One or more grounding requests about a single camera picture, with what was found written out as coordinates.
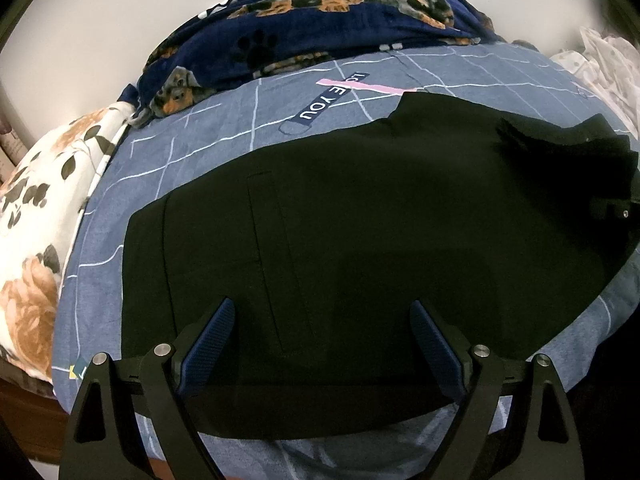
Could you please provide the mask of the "white dotted cloth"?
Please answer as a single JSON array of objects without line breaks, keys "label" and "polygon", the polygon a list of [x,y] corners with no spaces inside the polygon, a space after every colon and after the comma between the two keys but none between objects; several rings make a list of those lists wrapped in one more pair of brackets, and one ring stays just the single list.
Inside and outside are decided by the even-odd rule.
[{"label": "white dotted cloth", "polygon": [[579,33],[582,50],[563,50],[552,61],[605,102],[639,139],[639,50],[622,37],[603,37],[593,28],[582,27]]}]

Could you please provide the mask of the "black pants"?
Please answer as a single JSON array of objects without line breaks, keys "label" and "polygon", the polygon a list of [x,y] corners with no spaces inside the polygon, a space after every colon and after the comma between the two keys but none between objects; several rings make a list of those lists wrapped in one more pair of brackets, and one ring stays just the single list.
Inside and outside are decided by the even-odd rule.
[{"label": "black pants", "polygon": [[434,308],[526,359],[639,241],[637,152],[601,116],[560,128],[407,93],[370,124],[258,148],[150,203],[122,257],[122,355],[234,307],[181,399],[200,430],[340,436],[461,399]]}]

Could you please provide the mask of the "wooden bed frame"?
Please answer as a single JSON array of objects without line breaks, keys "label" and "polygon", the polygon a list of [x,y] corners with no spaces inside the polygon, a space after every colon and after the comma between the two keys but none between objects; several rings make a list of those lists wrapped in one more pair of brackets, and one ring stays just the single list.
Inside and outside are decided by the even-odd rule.
[{"label": "wooden bed frame", "polygon": [[57,400],[1,381],[1,418],[30,460],[58,465],[68,414]]}]

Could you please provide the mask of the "beige curtain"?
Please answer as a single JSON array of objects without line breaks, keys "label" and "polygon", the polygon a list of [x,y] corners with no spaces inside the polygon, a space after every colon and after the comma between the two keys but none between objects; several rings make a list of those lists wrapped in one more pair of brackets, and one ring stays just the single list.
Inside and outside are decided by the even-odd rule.
[{"label": "beige curtain", "polygon": [[26,145],[11,126],[5,114],[0,115],[0,174],[4,183],[27,154]]}]

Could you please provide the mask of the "navy dog print blanket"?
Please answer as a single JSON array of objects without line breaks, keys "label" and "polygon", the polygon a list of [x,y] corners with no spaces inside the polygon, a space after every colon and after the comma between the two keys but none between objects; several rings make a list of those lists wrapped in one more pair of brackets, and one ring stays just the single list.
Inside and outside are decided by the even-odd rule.
[{"label": "navy dog print blanket", "polygon": [[122,98],[134,106],[129,125],[142,128],[251,80],[326,61],[500,39],[466,0],[228,0],[164,39]]}]

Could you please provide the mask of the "blue grid bedsheet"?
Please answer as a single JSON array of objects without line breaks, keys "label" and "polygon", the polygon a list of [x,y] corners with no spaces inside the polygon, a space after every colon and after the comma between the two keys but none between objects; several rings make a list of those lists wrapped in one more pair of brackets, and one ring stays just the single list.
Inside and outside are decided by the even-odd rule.
[{"label": "blue grid bedsheet", "polygon": [[[88,199],[66,266],[53,338],[53,390],[69,410],[96,352],[119,356],[122,248],[130,216],[206,171],[253,148],[358,126],[386,117],[400,96],[392,90],[321,88],[322,78],[457,96],[570,127],[603,114],[611,127],[629,128],[570,72],[544,55],[513,44],[429,47],[370,53],[272,76],[212,96],[184,112],[128,130]],[[560,336],[549,351],[564,386],[578,384],[597,345],[639,321],[639,253]],[[260,443],[205,437],[223,471],[242,479],[400,479],[416,472],[435,451],[454,416],[443,408],[391,434],[366,434],[316,442]]]}]

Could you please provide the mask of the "white floral pillow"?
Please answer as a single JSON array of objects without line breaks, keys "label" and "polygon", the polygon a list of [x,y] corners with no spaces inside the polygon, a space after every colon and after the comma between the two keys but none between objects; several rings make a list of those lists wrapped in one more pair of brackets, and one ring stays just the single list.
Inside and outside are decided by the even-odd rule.
[{"label": "white floral pillow", "polygon": [[38,140],[1,187],[1,375],[46,394],[65,267],[134,111],[116,102]]}]

